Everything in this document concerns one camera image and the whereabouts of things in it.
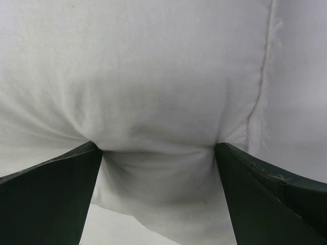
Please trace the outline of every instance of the white fabric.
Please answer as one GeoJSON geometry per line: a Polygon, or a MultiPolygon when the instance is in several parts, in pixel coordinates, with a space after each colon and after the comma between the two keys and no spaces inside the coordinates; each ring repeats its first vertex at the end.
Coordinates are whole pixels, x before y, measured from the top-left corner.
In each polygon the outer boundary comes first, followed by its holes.
{"type": "Polygon", "coordinates": [[[287,0],[282,50],[274,49],[266,112],[268,137],[259,157],[327,183],[327,1],[287,0]]]}
{"type": "Polygon", "coordinates": [[[249,147],[271,0],[1,3],[0,175],[91,140],[95,204],[235,244],[213,146],[249,147]]]}

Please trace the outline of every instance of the black plastic part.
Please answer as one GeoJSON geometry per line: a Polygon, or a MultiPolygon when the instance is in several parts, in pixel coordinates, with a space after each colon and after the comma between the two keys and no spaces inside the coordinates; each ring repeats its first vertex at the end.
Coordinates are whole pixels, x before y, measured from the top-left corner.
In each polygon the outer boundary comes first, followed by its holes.
{"type": "Polygon", "coordinates": [[[89,142],[0,178],[0,244],[78,245],[101,159],[89,142]]]}
{"type": "Polygon", "coordinates": [[[215,151],[238,245],[327,244],[327,184],[230,144],[215,151]]]}

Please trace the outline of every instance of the frayed edge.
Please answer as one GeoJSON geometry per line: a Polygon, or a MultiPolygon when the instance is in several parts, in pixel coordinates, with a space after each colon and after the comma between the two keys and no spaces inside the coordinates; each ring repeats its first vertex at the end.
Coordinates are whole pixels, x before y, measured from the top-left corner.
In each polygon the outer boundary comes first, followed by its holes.
{"type": "Polygon", "coordinates": [[[282,48],[282,44],[277,38],[277,32],[283,27],[283,22],[281,19],[275,18],[276,5],[277,0],[272,0],[267,22],[266,48],[261,69],[259,95],[247,122],[247,151],[253,156],[259,153],[261,145],[265,146],[263,139],[269,138],[264,112],[267,107],[269,75],[272,73],[271,67],[275,58],[272,50],[273,47],[282,48]]]}

